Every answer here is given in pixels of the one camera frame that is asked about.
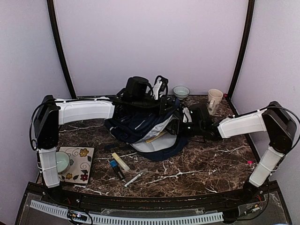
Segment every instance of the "mug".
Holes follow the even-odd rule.
[[[210,89],[208,91],[207,109],[210,115],[216,114],[217,108],[223,98],[223,93],[218,89]]]

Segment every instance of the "mug handle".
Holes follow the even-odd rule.
[[[215,102],[214,99],[212,99],[212,100],[210,101],[209,109],[212,109],[212,107],[213,107],[213,105],[214,105],[214,102]]]

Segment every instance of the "yellow flower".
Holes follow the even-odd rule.
[[[87,149],[81,149],[80,150],[80,157],[86,157],[88,155],[89,151]]]
[[[73,175],[71,174],[71,173],[68,173],[67,175],[66,175],[66,179],[71,179],[73,177]]]

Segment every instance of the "red flower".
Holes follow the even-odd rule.
[[[88,175],[87,174],[81,174],[80,176],[81,176],[80,179],[83,180],[83,181],[85,181],[85,180],[88,179]]]

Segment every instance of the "blue marker cap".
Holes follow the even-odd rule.
[[[111,162],[110,162],[110,164],[111,164],[112,168],[114,168],[115,166],[117,166],[117,162],[116,162],[116,161],[114,161],[114,160],[113,160],[113,161],[111,161]]]

